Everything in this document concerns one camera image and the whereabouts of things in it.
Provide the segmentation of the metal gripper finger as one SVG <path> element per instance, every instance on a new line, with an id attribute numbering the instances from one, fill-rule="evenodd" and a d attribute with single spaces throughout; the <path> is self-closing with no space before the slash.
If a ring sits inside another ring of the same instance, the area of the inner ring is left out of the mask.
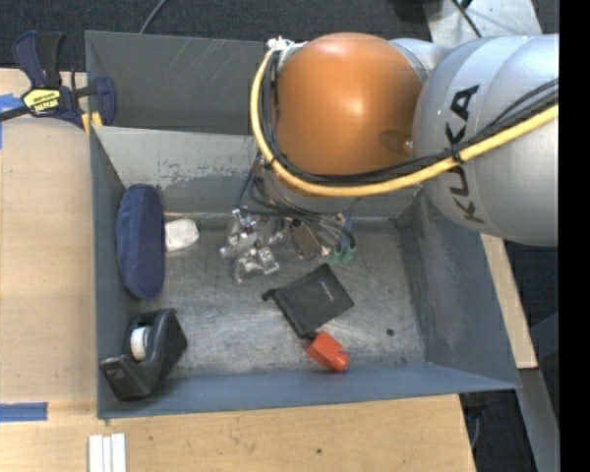
<path id="1" fill-rule="evenodd" d="M 219 253 L 225 259 L 233 259 L 249 252 L 257 240 L 257 219 L 239 208 L 234 209 L 225 231 L 225 243 Z"/>
<path id="2" fill-rule="evenodd" d="M 241 283 L 247 278 L 270 275 L 279 269 L 280 265 L 269 247 L 251 248 L 234 258 L 233 276 Z"/>

